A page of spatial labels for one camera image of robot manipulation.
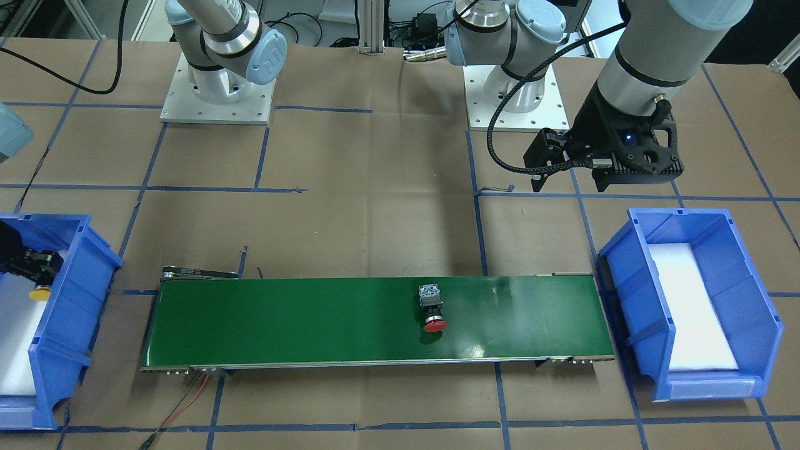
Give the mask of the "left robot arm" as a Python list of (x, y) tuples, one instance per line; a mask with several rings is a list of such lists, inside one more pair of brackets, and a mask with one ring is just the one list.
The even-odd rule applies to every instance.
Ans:
[(588, 168), (596, 189), (670, 183), (682, 176), (672, 102), (720, 40), (752, 8), (751, 1), (635, 1), (618, 3), (622, 22), (577, 40), (582, 46), (615, 31), (622, 35), (571, 128), (542, 127), (522, 166), (503, 161), (493, 143), (503, 111), (540, 94), (546, 71), (571, 48), (558, 49), (571, 31), (580, 1), (452, 1), (442, 35), (455, 66), (492, 66), (487, 150), (509, 172), (531, 177), (542, 190), (549, 177)]

